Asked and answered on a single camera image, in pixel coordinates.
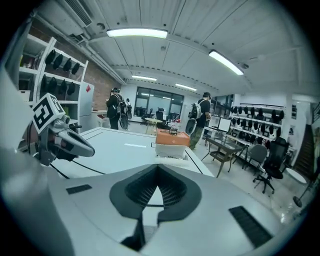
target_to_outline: glass window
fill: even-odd
[[[150,90],[150,98],[148,112],[153,109],[152,113],[156,113],[158,109],[163,109],[163,114],[168,115],[172,94],[161,90]]]
[[[183,102],[182,95],[138,87],[134,116],[143,117],[151,113],[151,117],[155,117],[158,109],[163,109],[163,119],[172,120],[181,113]]]
[[[143,117],[147,112],[150,89],[138,88],[134,105],[134,116]]]

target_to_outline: computer monitor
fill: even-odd
[[[227,133],[227,132],[229,132],[230,125],[231,125],[231,119],[226,119],[226,118],[220,117],[218,131],[222,131],[222,132]]]

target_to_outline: person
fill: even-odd
[[[111,90],[111,96],[109,100],[106,102],[106,106],[108,107],[108,110],[106,112],[106,117],[110,120],[110,128],[114,130],[118,130],[118,122],[120,115],[117,112],[117,107],[119,102],[124,101],[122,96],[119,94],[120,89],[119,88],[113,88]]]
[[[194,150],[196,148],[196,144],[198,143],[202,131],[206,124],[206,119],[210,119],[210,100],[211,95],[209,92],[205,92],[201,99],[198,100],[198,104],[201,107],[201,116],[196,120],[196,126],[194,132],[190,135],[190,149]]]

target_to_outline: cardboard box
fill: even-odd
[[[169,130],[157,129],[155,143],[163,145],[182,145],[189,147],[190,137],[185,132],[180,132],[177,135],[171,135]]]

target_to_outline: ceiling light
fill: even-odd
[[[230,60],[228,60],[226,57],[222,56],[217,51],[213,50],[209,53],[209,56],[216,59],[218,62],[221,62],[223,65],[227,66],[229,69],[231,69],[234,73],[236,73],[238,76],[242,76],[244,73]]]
[[[191,88],[191,87],[189,87],[189,86],[185,86],[185,85],[178,84],[178,83],[176,83],[175,85],[176,85],[176,86],[183,87],[183,88],[186,88],[186,89],[189,89],[189,90],[192,90],[192,91],[196,91],[196,90],[197,90],[197,89],[195,89],[195,88]]]
[[[124,36],[145,36],[155,38],[166,38],[168,31],[151,28],[119,28],[109,29],[107,35],[113,37],[124,37]]]
[[[156,78],[152,78],[152,77],[145,77],[145,76],[139,76],[139,75],[132,75],[132,78],[140,78],[140,79],[146,79],[146,80],[157,81],[157,79],[156,79]]]

